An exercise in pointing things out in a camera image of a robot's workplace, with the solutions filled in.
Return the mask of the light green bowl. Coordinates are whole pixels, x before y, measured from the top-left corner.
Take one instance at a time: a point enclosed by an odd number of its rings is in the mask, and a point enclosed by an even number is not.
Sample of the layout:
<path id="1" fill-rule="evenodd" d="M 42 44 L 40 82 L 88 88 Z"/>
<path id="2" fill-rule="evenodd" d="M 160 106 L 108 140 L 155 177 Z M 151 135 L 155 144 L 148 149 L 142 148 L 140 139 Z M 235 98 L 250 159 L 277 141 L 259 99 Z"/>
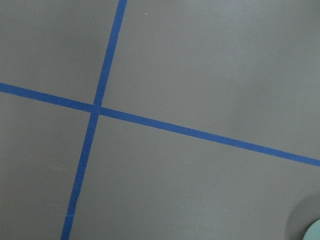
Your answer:
<path id="1" fill-rule="evenodd" d="M 320 240 L 320 219 L 316 220 L 306 230 L 303 240 Z"/>

